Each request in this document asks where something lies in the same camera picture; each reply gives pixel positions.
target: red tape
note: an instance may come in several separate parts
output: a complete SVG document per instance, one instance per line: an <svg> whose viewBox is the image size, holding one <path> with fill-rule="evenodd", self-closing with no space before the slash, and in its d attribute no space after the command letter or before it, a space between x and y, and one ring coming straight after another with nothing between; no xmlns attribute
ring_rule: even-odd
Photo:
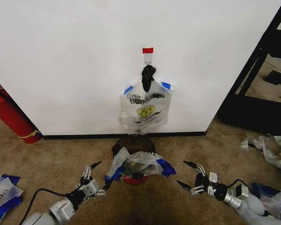
<svg viewBox="0 0 281 225"><path fill-rule="evenodd" d="M142 53L145 54L145 53L153 53L153 48L143 48L142 49Z"/></svg>

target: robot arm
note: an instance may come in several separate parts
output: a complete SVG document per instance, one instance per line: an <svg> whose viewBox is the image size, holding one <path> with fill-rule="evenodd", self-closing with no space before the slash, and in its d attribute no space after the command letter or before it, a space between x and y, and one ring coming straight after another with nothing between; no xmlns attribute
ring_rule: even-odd
<svg viewBox="0 0 281 225"><path fill-rule="evenodd" d="M199 195L204 192L213 195L218 201L234 208L250 225L281 225L280 220L272 216L263 216L265 213L264 205L257 197L249 194L247 186L240 184L235 189L232 189L230 186L234 183L229 186L218 183L218 176L214 172L210 172L208 178L203 166L200 164L186 161L184 163L196 169L198 173L195 187L177 180L177 183L190 192L191 195Z"/></svg>
<svg viewBox="0 0 281 225"><path fill-rule="evenodd" d="M74 191L64 195L63 199L53 204L49 208L49 213L34 213L25 220L23 224L62 225L71 219L83 201L87 201L89 197L105 196L106 191L104 189L100 189L96 180L90 176L91 170L99 163L100 162L91 166L86 166L80 179L80 184L76 186Z"/></svg>

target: black object on floor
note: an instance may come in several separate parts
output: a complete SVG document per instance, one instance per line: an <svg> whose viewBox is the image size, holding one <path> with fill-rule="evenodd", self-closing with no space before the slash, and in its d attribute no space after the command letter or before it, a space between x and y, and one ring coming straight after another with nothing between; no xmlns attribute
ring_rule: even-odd
<svg viewBox="0 0 281 225"><path fill-rule="evenodd" d="M264 79L264 81L272 83L274 85L281 84L281 73L272 70L270 74Z"/></svg>

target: hanging plastic bag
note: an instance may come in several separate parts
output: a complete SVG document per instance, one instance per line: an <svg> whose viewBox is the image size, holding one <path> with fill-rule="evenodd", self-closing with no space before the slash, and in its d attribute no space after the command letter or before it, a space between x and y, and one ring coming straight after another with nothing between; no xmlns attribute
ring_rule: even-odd
<svg viewBox="0 0 281 225"><path fill-rule="evenodd" d="M129 134L144 135L168 121L173 87L154 80L156 69L150 65L151 53L145 53L148 65L142 71L142 80L127 88L121 95L119 120Z"/></svg>
<svg viewBox="0 0 281 225"><path fill-rule="evenodd" d="M171 174L176 174L176 171L156 153L139 151L130 155L123 147L113 158L111 169L104 178L105 185L109 188L114 180L132 178L134 173L142 173L144 176L161 174L169 177Z"/></svg>
<svg viewBox="0 0 281 225"><path fill-rule="evenodd" d="M0 222L7 211L22 202L23 190L15 186L19 179L16 176L0 176Z"/></svg>

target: black baseboard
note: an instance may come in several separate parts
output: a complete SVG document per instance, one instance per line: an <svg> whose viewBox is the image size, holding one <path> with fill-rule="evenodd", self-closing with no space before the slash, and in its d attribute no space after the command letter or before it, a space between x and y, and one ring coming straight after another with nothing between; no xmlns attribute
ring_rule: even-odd
<svg viewBox="0 0 281 225"><path fill-rule="evenodd" d="M175 133L151 133L146 137L185 137L185 136L205 136L207 131L202 132L175 132ZM108 135L44 135L46 140L55 139L99 139L99 138L123 138L128 134L108 134Z"/></svg>

